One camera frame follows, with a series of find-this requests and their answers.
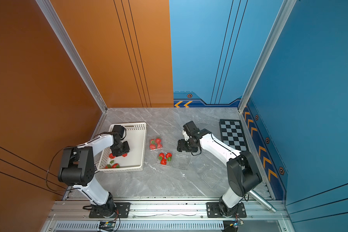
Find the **red strawberry container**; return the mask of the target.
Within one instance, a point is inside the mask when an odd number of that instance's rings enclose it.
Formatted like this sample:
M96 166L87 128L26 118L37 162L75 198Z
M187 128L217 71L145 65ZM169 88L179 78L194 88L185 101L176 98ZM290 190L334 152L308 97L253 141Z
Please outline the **red strawberry container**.
M158 159L164 159L165 158L165 154L164 153L160 153L159 156L158 156Z
M171 154L171 153L167 153L167 154L166 154L166 158L167 158L168 161L171 161L171 159L172 159L172 154Z

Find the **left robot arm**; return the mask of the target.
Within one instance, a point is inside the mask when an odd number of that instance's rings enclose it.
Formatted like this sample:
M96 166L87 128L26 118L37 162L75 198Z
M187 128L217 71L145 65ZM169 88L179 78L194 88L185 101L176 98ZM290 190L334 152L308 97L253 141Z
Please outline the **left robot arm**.
M95 177L94 157L107 148L115 157L128 154L130 147L124 140L125 136L125 127L116 125L111 131L96 135L84 144L62 150L58 180L87 197L90 205L83 209L90 212L90 218L119 217L112 194Z

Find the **clear plastic clamshell container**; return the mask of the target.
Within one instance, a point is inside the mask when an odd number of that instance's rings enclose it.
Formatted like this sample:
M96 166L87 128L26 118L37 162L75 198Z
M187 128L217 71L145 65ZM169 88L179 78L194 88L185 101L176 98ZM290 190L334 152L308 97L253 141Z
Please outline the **clear plastic clamshell container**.
M159 154L157 155L157 163L160 164L160 159L158 159L158 156ZM180 169L180 170L186 170L190 163L191 163L191 157L186 155L186 154L172 154L172 159L171 161L168 161L167 160L167 165L164 165L164 166L168 166L168 167L172 167L172 168L176 168L176 169Z
M161 145L162 145L162 148L163 148L163 142L162 142L162 137L161 136L155 136L155 137L151 137L151 138L149 138L148 139L148 146L150 146L150 140L152 140L152 139L154 139L154 140L156 140L157 138L160 138L161 139Z

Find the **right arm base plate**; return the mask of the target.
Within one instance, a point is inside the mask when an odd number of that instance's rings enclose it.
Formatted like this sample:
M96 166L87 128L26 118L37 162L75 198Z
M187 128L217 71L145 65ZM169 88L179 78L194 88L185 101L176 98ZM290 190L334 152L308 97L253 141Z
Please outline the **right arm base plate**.
M238 203L232 208L228 208L224 203L207 202L206 211L208 218L246 218L247 213L243 203Z

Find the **white perforated plastic basket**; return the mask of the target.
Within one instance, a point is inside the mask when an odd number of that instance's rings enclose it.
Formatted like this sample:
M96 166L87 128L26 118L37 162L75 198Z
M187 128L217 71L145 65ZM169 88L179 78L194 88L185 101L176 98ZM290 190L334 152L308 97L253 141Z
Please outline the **white perforated plastic basket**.
M120 133L115 144L101 153L97 170L104 173L142 171L145 157L145 122L112 124L108 131Z

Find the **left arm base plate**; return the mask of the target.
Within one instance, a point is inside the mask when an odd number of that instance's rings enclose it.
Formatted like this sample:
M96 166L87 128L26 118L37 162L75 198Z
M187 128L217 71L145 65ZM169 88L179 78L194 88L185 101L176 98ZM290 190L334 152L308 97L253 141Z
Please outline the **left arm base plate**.
M89 218L127 218L130 206L130 202L117 202L112 207L89 205L83 209L90 211Z

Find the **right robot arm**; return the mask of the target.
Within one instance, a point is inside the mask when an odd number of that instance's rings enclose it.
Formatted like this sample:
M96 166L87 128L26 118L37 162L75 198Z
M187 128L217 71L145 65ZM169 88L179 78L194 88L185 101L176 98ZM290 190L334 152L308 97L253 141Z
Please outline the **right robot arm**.
M250 152L233 149L217 139L209 130L200 130L193 121L183 126L182 133L184 138L178 140L177 151L190 152L195 156L206 150L227 167L229 188L219 200L221 215L233 216L240 201L246 195L252 196L267 209L272 208L261 195L254 191L263 178Z

